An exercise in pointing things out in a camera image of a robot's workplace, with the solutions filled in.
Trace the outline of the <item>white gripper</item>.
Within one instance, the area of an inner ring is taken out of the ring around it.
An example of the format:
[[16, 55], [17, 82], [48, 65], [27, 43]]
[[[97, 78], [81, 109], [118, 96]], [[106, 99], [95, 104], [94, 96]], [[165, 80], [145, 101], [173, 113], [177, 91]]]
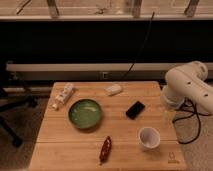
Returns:
[[178, 109], [183, 104], [184, 97], [178, 95], [174, 90], [166, 85], [161, 91], [161, 101], [167, 108], [167, 110], [163, 113], [164, 123], [170, 124], [176, 115], [176, 111], [169, 109]]

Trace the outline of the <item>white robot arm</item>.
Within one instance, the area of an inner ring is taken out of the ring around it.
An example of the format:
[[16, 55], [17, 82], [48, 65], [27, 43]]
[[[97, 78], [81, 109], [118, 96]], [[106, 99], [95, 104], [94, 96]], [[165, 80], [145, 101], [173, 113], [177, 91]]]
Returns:
[[213, 114], [213, 87], [205, 83], [207, 66], [192, 61], [171, 68], [165, 74], [166, 85], [161, 91], [161, 101], [167, 110], [178, 109], [186, 98]]

